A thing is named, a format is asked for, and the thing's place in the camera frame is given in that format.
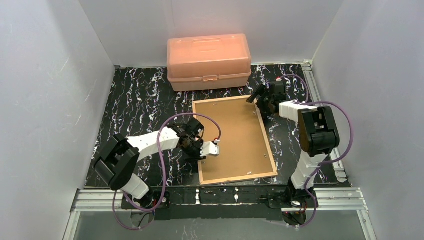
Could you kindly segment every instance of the orange plastic box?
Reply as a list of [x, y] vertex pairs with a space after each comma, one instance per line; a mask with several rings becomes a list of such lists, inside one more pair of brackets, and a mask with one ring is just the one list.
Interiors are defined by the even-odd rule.
[[168, 40], [168, 80], [176, 92], [246, 86], [251, 61], [244, 34]]

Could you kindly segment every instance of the cable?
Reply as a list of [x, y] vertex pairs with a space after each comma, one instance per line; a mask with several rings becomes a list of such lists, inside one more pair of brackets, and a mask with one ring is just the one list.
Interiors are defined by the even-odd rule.
[[344, 153], [337, 159], [335, 160], [331, 160], [331, 161], [323, 161], [321, 162], [319, 165], [327, 165], [327, 164], [333, 164], [336, 163], [342, 159], [344, 159], [346, 157], [346, 155], [351, 151], [352, 148], [352, 144], [354, 143], [354, 126], [352, 125], [352, 121], [351, 118], [348, 116], [348, 114], [346, 113], [346, 111], [339, 106], [338, 104], [334, 103], [334, 102], [330, 102], [330, 101], [315, 101], [315, 102], [307, 102], [307, 103], [302, 103], [301, 105], [315, 105], [315, 104], [327, 104], [327, 105], [332, 105], [336, 108], [338, 108], [340, 110], [340, 112], [342, 112], [344, 114], [344, 116], [347, 119], [347, 123], [349, 124], [349, 131], [350, 131], [350, 138], [349, 138], [349, 144], [347, 145], [346, 151], [344, 151]]
[[203, 140], [203, 135], [205, 135], [205, 129], [201, 131], [201, 136], [196, 136], [194, 140], [192, 140], [193, 143], [196, 143], [198, 140]]
[[143, 230], [143, 229], [147, 228], [148, 226], [150, 226], [150, 224], [153, 223], [153, 220], [155, 220], [154, 218], [153, 218], [152, 221], [148, 222], [146, 225], [140, 226], [141, 225], [141, 222], [143, 221], [143, 219], [144, 219], [145, 216], [141, 219], [140, 224], [138, 225], [138, 227], [130, 227], [130, 226], [125, 225], [123, 222], [121, 222], [121, 220], [119, 219], [119, 217], [118, 217], [118, 215], [117, 215], [117, 213], [115, 211], [115, 200], [117, 198], [117, 193], [118, 193], [118, 191], [115, 191], [115, 194], [113, 195], [112, 212], [113, 212], [113, 216], [115, 217], [116, 222], [119, 225], [121, 225], [121, 227], [123, 227], [124, 229], [132, 230], [132, 231], [138, 231], [138, 230]]
[[305, 100], [305, 102], [307, 103], [309, 101], [309, 87], [306, 84], [306, 81], [301, 76], [296, 75], [296, 74], [282, 75], [282, 76], [277, 77], [277, 79], [278, 78], [283, 79], [285, 77], [294, 77], [294, 78], [299, 79], [302, 82], [302, 84], [305, 86], [305, 91], [306, 91], [306, 100]]
[[331, 160], [331, 161], [323, 161], [321, 163], [318, 164], [318, 167], [315, 169], [315, 171], [313, 171], [313, 173], [307, 178], [307, 180], [305, 181], [304, 184], [304, 188], [306, 193], [312, 198], [313, 200], [313, 212], [312, 212], [312, 216], [310, 216], [309, 220], [307, 222], [305, 222], [302, 225], [298, 225], [300, 228], [306, 227], [308, 224], [310, 224], [312, 222], [312, 220], [315, 218], [315, 214], [317, 213], [317, 198], [308, 190], [308, 183], [309, 181], [312, 179], [313, 176], [315, 176], [315, 174], [318, 173], [318, 171], [320, 170], [322, 165], [326, 165], [326, 164], [332, 164], [332, 163], [336, 163], [340, 160], [342, 160], [343, 158], [346, 157], [346, 155], [351, 151], [352, 148], [352, 144], [354, 143], [354, 127], [352, 125], [352, 121], [350, 119], [350, 117], [348, 116], [348, 114], [346, 113], [346, 111], [339, 105], [335, 104], [334, 102], [330, 102], [330, 101], [315, 101], [315, 102], [307, 102], [307, 103], [302, 103], [302, 105], [315, 105], [315, 104], [327, 104], [327, 105], [332, 105], [336, 108], [338, 108], [346, 117], [347, 122], [349, 124], [349, 130], [350, 130], [350, 138], [349, 138], [349, 144], [347, 145], [346, 151], [344, 151], [344, 153], [338, 157], [335, 160]]
[[143, 220], [145, 219], [145, 217], [146, 216], [148, 216], [148, 215], [150, 215], [150, 214], [153, 214], [153, 212], [148, 212], [148, 213], [145, 213], [144, 215], [143, 215], [143, 217], [141, 218], [141, 220], [140, 220], [140, 223], [138, 224], [138, 227], [140, 228], [140, 226], [142, 225], [142, 222], [143, 222]]
[[117, 213], [116, 213], [116, 211], [115, 211], [115, 199], [117, 198], [117, 193], [118, 193], [118, 191], [115, 191], [115, 194], [113, 195], [113, 200], [112, 200], [112, 212], [113, 212], [113, 216], [115, 217], [115, 219], [116, 219], [116, 222], [121, 226], [121, 227], [123, 227], [124, 229], [128, 229], [128, 230], [132, 230], [132, 231], [138, 231], [138, 230], [140, 230], [140, 228], [139, 227], [130, 227], [130, 226], [127, 226], [127, 225], [125, 225], [125, 224], [123, 224], [122, 222], [121, 222], [121, 220], [119, 219], [119, 217], [118, 217], [118, 215], [117, 215]]
[[302, 203], [302, 205], [300, 205], [300, 209], [299, 209], [299, 214], [302, 212], [302, 209], [304, 209], [304, 204]]
[[174, 116], [172, 116], [172, 117], [170, 117], [170, 118], [168, 118], [163, 124], [162, 124], [162, 126], [160, 127], [160, 129], [159, 129], [159, 134], [157, 135], [157, 139], [156, 139], [156, 144], [157, 144], [157, 149], [158, 149], [158, 151], [159, 151], [159, 158], [160, 158], [160, 163], [161, 163], [161, 165], [162, 165], [162, 178], [163, 178], [163, 185], [162, 185], [162, 192], [161, 192], [161, 194], [160, 194], [160, 198], [159, 198], [159, 200], [157, 200], [157, 204], [155, 205], [155, 206], [153, 206], [152, 208], [142, 208], [142, 207], [139, 207], [139, 206], [137, 206], [134, 202], [133, 202], [133, 200], [132, 199], [130, 199], [130, 197], [128, 196], [128, 194], [126, 193], [126, 192], [124, 192], [124, 191], [122, 191], [123, 192], [123, 195], [125, 196], [125, 198], [126, 198], [126, 200], [134, 207], [134, 208], [136, 208], [136, 209], [138, 209], [138, 210], [140, 210], [140, 211], [142, 211], [142, 212], [146, 212], [146, 213], [149, 213], [149, 212], [153, 212], [155, 209], [157, 209], [160, 205], [161, 205], [161, 203], [162, 203], [162, 199], [164, 199], [164, 196], [165, 196], [165, 190], [166, 190], [166, 188], [167, 188], [167, 184], [166, 184], [166, 182], [167, 182], [167, 172], [166, 172], [166, 169], [165, 169], [165, 160], [164, 160], [164, 153], [162, 152], [162, 147], [161, 147], [161, 132], [162, 132], [162, 130], [167, 126], [167, 124], [171, 121], [171, 120], [173, 120], [173, 119], [175, 119], [175, 118], [177, 118], [177, 117], [180, 117], [180, 116], [187, 116], [187, 115], [195, 115], [195, 116], [200, 116], [200, 117], [203, 117], [203, 118], [206, 118], [206, 119], [208, 119], [208, 120], [210, 120], [212, 123], [214, 123], [215, 125], [216, 125], [216, 127], [218, 128], [218, 131], [219, 131], [219, 135], [218, 135], [218, 137], [216, 138], [216, 139], [220, 139], [221, 138], [221, 128], [220, 128], [220, 126], [219, 126], [219, 124], [216, 122], [216, 121], [214, 121], [212, 118], [210, 118], [210, 117], [208, 117], [208, 116], [206, 116], [206, 115], [203, 115], [203, 114], [200, 114], [200, 113], [194, 113], [194, 112], [186, 112], [186, 113], [179, 113], [179, 114], [176, 114], [176, 115], [174, 115]]
[[142, 204], [140, 203], [140, 206], [141, 207], [143, 207], [143, 208], [148, 208], [148, 207], [150, 207], [153, 203], [155, 202], [155, 200], [153, 199], [153, 197], [152, 197], [152, 199], [151, 199], [151, 201], [150, 201], [150, 203], [147, 205], [147, 206], [142, 206]]
[[306, 213], [306, 209], [308, 209], [308, 202], [305, 201], [305, 210], [303, 211], [303, 213]]
[[292, 220], [293, 222], [296, 222], [298, 225], [301, 225], [301, 223], [296, 219], [296, 217], [292, 214], [287, 215], [287, 218]]

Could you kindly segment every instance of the box handle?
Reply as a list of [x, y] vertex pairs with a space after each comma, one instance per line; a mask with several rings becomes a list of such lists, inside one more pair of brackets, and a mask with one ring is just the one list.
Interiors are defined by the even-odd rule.
[[219, 42], [221, 41], [220, 37], [216, 37], [216, 38], [203, 38], [203, 39], [196, 39], [193, 40], [193, 43], [195, 44], [201, 44], [201, 43], [210, 43], [210, 42]]
[[219, 77], [218, 77], [217, 75], [203, 76], [203, 77], [201, 78], [201, 80], [202, 80], [203, 82], [216, 81], [216, 80], [218, 80], [218, 79], [219, 79]]

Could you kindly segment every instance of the white wall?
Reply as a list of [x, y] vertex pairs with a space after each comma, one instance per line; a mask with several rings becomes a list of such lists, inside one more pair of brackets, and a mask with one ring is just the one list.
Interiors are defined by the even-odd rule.
[[382, 240], [424, 239], [423, 12], [418, 0], [347, 0], [313, 61], [321, 96], [353, 118], [344, 163]]
[[0, 3], [0, 239], [62, 239], [114, 67], [78, 0]]
[[170, 38], [243, 33], [253, 63], [312, 59], [343, 0], [79, 0], [114, 65], [166, 66]]

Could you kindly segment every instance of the wooden frame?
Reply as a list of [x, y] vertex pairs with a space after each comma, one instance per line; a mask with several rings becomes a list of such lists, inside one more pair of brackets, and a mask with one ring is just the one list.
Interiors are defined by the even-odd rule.
[[[221, 102], [221, 101], [231, 101], [231, 100], [239, 100], [239, 99], [247, 99], [250, 95], [245, 96], [235, 96], [235, 97], [225, 97], [225, 98], [216, 98], [216, 99], [207, 99], [207, 100], [199, 100], [199, 101], [193, 101], [192, 108], [193, 113], [196, 113], [196, 104], [202, 104], [202, 103], [214, 103], [214, 102]], [[205, 184], [217, 184], [217, 183], [224, 183], [224, 182], [236, 182], [236, 181], [243, 181], [243, 180], [250, 180], [250, 179], [256, 179], [256, 178], [266, 178], [266, 177], [273, 177], [276, 176], [277, 173], [277, 167], [276, 163], [274, 161], [273, 153], [271, 151], [270, 141], [268, 139], [267, 132], [265, 130], [264, 122], [262, 120], [261, 111], [256, 106], [256, 104], [253, 104], [256, 109], [256, 116], [259, 119], [259, 125], [262, 132], [262, 136], [265, 142], [266, 150], [268, 152], [268, 159], [270, 161], [272, 172], [267, 173], [259, 173], [259, 174], [246, 174], [243, 176], [237, 176], [237, 177], [227, 177], [227, 178], [219, 178], [219, 179], [213, 179], [213, 180], [204, 180], [204, 174], [202, 170], [202, 161], [199, 161], [198, 164], [198, 170], [199, 170], [199, 182], [201, 185]]]

